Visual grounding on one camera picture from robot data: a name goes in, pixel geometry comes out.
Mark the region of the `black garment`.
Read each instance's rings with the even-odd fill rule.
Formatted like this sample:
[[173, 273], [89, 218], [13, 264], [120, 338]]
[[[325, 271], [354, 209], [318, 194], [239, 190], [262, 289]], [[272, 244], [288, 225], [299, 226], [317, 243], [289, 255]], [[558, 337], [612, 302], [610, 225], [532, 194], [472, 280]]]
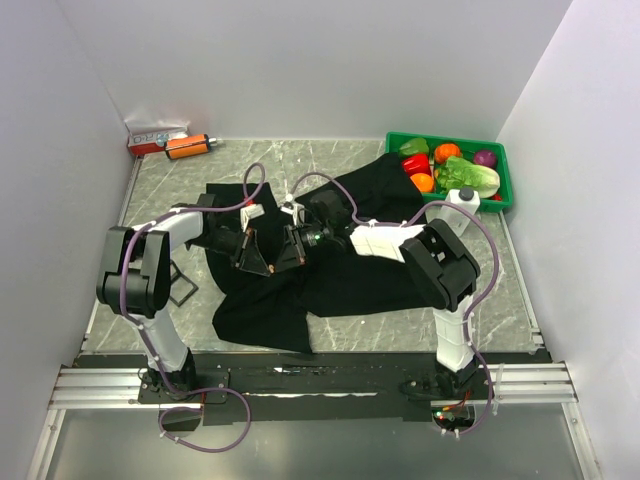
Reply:
[[[399, 157], [387, 153], [338, 177], [343, 202], [355, 200], [361, 219], [401, 222], [423, 205]], [[232, 343], [311, 353], [307, 316], [337, 317], [429, 307], [405, 265], [317, 247], [310, 262], [264, 277], [239, 271], [227, 256], [206, 253], [225, 298], [214, 313], [217, 336]]]

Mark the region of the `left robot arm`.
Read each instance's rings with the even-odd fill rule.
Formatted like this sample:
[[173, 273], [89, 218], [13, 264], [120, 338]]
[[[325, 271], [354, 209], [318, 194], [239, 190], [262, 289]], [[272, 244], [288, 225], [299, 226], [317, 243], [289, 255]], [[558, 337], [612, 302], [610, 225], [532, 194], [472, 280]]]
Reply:
[[203, 194], [196, 204], [176, 205], [155, 220], [107, 231], [97, 299], [137, 331], [147, 356], [147, 384], [174, 401], [207, 390], [198, 386], [193, 354], [171, 319], [172, 253], [198, 246], [227, 256], [234, 267], [255, 266], [269, 274], [249, 226], [263, 214], [252, 198], [222, 207], [214, 195]]

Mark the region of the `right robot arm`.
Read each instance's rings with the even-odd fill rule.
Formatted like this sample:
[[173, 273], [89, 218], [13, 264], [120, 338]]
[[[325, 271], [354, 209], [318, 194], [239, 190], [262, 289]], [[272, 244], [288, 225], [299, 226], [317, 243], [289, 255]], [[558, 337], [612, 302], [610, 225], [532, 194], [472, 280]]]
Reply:
[[434, 309], [435, 383], [440, 393], [455, 399], [471, 388], [477, 361], [468, 309], [480, 267], [444, 220], [413, 225], [361, 220], [344, 208], [334, 191], [313, 196], [309, 208], [287, 195], [280, 210], [291, 220], [284, 227], [284, 245], [273, 273], [304, 265], [313, 248], [326, 244], [404, 265], [418, 293]]

